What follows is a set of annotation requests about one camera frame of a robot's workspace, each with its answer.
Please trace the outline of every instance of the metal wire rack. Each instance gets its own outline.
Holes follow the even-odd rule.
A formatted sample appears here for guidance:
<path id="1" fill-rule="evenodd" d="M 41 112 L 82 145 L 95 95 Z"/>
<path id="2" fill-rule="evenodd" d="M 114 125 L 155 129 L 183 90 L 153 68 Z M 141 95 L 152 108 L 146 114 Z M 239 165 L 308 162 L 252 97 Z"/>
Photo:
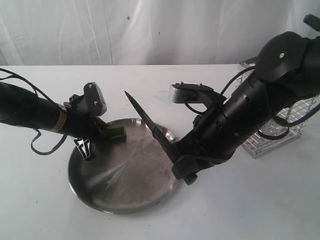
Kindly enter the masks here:
<path id="1" fill-rule="evenodd" d="M 242 83 L 248 75 L 240 76 L 237 81 Z M 292 107 L 285 108 L 278 113 L 279 117 L 286 119 L 289 123 L 292 123 L 301 117 L 303 117 L 306 113 L 308 113 L 313 105 L 319 100 L 320 97 L 316 96 L 310 99 L 301 100 L 296 102 Z M 258 158 L 266 153 L 269 153 L 285 144 L 288 144 L 296 139 L 298 139 L 305 127 L 305 122 L 299 125 L 290 127 L 289 133 L 287 136 L 280 140 L 268 140 L 261 137 L 257 132 L 254 133 L 250 138 L 248 138 L 242 146 L 245 150 L 253 157 Z M 286 131 L 286 127 L 278 125 L 275 121 L 270 120 L 267 122 L 261 129 L 266 135 L 277 136 Z"/>

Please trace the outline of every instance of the white curtain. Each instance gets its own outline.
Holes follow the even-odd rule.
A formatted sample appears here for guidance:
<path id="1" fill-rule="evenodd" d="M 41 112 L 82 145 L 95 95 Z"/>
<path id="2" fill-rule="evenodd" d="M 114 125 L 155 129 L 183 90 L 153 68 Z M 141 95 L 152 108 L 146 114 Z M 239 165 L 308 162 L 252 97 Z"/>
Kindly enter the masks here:
<path id="1" fill-rule="evenodd" d="M 316 33 L 319 0 L 0 0 L 0 65 L 225 64 Z"/>

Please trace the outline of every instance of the round metal tray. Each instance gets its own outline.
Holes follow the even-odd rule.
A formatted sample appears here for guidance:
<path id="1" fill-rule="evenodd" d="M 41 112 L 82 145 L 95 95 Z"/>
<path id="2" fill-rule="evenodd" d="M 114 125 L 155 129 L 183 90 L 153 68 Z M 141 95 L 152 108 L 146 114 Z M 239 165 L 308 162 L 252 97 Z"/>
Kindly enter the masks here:
<path id="1" fill-rule="evenodd" d="M 141 119 L 111 122 L 125 126 L 127 137 L 93 144 L 96 158 L 84 161 L 75 148 L 68 166 L 70 186 L 88 206 L 106 213 L 143 210 L 164 200 L 177 186 L 172 163 Z M 157 126 L 171 141 L 177 138 Z"/>

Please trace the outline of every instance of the white table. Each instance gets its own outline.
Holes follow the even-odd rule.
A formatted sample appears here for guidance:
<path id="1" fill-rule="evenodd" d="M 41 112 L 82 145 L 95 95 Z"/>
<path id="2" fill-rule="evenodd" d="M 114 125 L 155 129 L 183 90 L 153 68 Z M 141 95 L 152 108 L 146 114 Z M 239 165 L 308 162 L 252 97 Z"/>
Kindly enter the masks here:
<path id="1" fill-rule="evenodd" d="M 138 114 L 127 90 L 149 116 L 183 137 L 195 114 L 168 100 L 169 85 L 203 83 L 220 91 L 237 65 L 8 66 L 62 103 L 83 86 L 100 86 L 105 121 Z M 320 114 L 302 137 L 259 159 L 239 148 L 233 158 L 198 174 L 169 199 L 145 211 L 115 215 L 82 203 L 71 191 L 67 168 L 71 139 L 54 154 L 30 149 L 31 129 L 0 125 L 0 239 L 320 239 Z M 60 135 L 44 132 L 46 151 Z"/>

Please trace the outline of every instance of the white cloth backdrop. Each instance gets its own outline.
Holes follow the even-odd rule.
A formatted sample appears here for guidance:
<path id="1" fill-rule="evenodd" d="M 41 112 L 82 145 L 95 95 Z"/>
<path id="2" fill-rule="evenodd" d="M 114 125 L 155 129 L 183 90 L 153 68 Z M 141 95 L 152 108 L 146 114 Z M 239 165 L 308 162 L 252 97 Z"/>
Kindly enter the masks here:
<path id="1" fill-rule="evenodd" d="M 320 0 L 0 0 L 0 65 L 237 63 Z"/>

